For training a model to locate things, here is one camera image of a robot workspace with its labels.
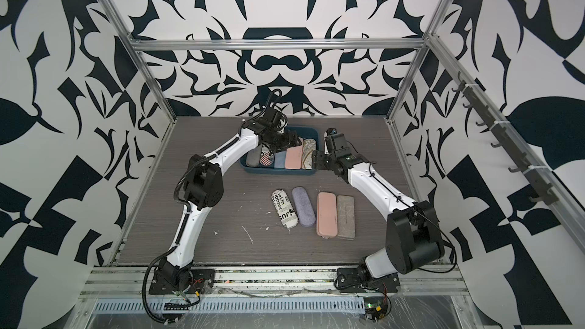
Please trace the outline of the text print glasses case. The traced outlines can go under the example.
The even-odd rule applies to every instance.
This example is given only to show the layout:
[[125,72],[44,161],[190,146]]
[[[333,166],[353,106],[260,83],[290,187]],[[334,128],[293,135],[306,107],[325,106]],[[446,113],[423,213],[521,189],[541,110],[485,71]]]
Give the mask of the text print glasses case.
[[299,219],[286,191],[281,189],[275,190],[271,194],[271,199],[282,225],[287,229],[296,227]]

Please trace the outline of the map print glasses case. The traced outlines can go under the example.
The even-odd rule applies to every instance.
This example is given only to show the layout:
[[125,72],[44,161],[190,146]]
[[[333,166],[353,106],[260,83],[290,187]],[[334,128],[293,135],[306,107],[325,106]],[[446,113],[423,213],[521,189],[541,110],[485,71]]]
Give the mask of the map print glasses case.
[[316,141],[314,139],[303,140],[303,150],[301,167],[305,170],[312,169],[313,152],[316,150]]

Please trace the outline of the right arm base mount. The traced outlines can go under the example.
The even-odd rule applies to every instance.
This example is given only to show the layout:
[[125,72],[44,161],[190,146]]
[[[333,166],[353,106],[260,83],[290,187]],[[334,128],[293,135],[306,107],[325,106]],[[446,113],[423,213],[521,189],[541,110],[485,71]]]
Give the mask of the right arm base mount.
[[334,287],[342,293],[380,292],[396,293],[399,291],[398,274],[373,278],[365,266],[338,268]]

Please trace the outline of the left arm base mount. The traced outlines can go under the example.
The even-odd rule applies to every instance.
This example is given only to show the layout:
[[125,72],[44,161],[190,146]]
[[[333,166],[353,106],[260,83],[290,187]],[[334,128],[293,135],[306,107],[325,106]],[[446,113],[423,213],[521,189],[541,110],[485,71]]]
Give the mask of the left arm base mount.
[[207,290],[213,289],[215,275],[214,269],[186,267],[179,270],[166,264],[164,267],[155,268],[148,294],[170,295],[182,292],[191,295],[196,292],[205,293]]

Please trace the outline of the light blue fabric glasses case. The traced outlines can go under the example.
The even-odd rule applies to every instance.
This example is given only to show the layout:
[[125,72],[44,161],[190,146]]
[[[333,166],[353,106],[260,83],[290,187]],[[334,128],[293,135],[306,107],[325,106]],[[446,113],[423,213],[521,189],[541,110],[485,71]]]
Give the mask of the light blue fabric glasses case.
[[274,155],[274,168],[275,169],[285,169],[286,168],[286,151],[277,152]]

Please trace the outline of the newspaper flag print glasses case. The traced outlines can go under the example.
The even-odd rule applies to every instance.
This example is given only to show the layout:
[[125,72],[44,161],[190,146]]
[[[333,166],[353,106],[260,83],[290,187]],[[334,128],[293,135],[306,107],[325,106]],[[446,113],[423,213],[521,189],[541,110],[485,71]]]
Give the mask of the newspaper flag print glasses case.
[[273,168],[274,167],[275,155],[270,152],[269,149],[263,148],[259,159],[259,165],[261,168]]

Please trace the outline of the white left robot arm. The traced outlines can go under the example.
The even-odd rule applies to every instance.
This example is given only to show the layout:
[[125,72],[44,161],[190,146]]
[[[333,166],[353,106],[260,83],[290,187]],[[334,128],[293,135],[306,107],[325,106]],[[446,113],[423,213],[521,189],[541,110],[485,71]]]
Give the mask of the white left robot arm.
[[260,145],[276,154],[301,144],[297,132],[286,128],[284,114],[266,108],[260,115],[242,121],[237,134],[218,149],[204,156],[195,155],[173,193],[184,209],[165,261],[179,270],[192,265],[204,222],[222,199],[223,175],[241,157]]

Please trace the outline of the pink glasses case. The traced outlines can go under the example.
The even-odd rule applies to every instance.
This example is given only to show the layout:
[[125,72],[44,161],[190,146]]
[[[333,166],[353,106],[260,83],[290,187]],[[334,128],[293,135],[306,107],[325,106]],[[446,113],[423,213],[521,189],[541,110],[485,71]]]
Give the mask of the pink glasses case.
[[303,163],[303,139],[299,139],[298,146],[291,147],[286,150],[285,155],[285,169],[300,170]]
[[333,193],[318,194],[316,232],[324,239],[335,238],[338,235],[337,198]]

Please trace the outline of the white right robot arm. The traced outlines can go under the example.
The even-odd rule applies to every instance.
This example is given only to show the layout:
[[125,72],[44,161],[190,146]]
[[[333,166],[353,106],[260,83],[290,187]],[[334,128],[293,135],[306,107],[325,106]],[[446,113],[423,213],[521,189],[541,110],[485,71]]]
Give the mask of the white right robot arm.
[[386,221],[385,247],[363,259],[368,279],[408,274],[443,257],[444,243],[435,209],[390,184],[373,163],[353,150],[335,128],[324,133],[324,150],[313,152],[312,167],[335,173],[354,187]]

